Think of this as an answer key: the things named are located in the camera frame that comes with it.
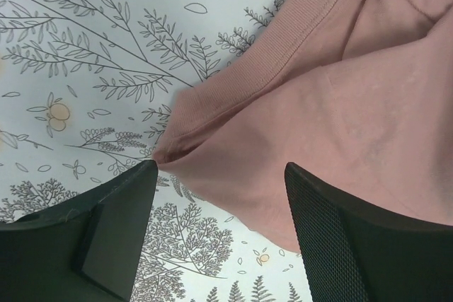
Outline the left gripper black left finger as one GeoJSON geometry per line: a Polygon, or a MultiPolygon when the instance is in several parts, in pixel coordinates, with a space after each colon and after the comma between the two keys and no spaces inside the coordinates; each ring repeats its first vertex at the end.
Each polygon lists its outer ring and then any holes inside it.
{"type": "Polygon", "coordinates": [[[1,224],[2,301],[129,301],[156,190],[143,161],[65,202],[1,224]]]}

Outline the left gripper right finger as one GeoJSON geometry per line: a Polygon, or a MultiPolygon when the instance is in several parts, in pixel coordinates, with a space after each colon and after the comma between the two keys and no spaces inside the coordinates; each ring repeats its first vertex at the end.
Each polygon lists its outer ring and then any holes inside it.
{"type": "Polygon", "coordinates": [[[451,301],[452,227],[394,213],[295,163],[285,186],[314,301],[451,301]]]}

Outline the pink printed t shirt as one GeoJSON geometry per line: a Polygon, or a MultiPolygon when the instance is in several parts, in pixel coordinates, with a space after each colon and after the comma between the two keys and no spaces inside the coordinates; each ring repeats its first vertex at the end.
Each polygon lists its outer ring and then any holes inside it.
{"type": "Polygon", "coordinates": [[[154,160],[298,252],[289,162],[452,223],[452,0],[286,0],[232,65],[181,91],[154,160]]]}

